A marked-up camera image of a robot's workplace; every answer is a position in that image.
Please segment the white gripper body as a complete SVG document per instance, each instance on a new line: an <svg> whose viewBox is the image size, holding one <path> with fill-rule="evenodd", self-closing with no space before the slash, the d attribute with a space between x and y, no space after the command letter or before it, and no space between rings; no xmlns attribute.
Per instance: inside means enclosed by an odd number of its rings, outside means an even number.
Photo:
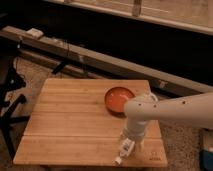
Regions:
<svg viewBox="0 0 213 171"><path fill-rule="evenodd" d="M141 142L145 136L147 125L147 121L127 119L122 133L131 141Z"/></svg>

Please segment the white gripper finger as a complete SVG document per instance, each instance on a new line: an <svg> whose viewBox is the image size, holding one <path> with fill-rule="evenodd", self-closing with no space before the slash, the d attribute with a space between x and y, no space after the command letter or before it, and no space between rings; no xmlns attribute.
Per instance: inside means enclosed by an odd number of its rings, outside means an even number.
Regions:
<svg viewBox="0 0 213 171"><path fill-rule="evenodd" d="M135 144L135 154L136 155L141 155L142 152L143 152L143 148L144 148L144 142L143 141L137 142Z"/></svg>
<svg viewBox="0 0 213 171"><path fill-rule="evenodd" d="M124 142L125 139L126 139L126 137L124 137L124 136L121 136L119 138L119 141L118 141L118 150L120 150L122 148L122 144L123 144L123 142Z"/></svg>

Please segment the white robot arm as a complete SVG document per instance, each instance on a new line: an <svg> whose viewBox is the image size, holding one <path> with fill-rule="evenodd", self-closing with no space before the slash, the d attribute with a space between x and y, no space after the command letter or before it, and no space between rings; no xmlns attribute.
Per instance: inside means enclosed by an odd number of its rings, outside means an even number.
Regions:
<svg viewBox="0 0 213 171"><path fill-rule="evenodd" d="M137 141L142 141L150 120L176 121L213 130L213 92L167 100L152 93L127 100L123 106L126 123L119 156L129 156Z"/></svg>

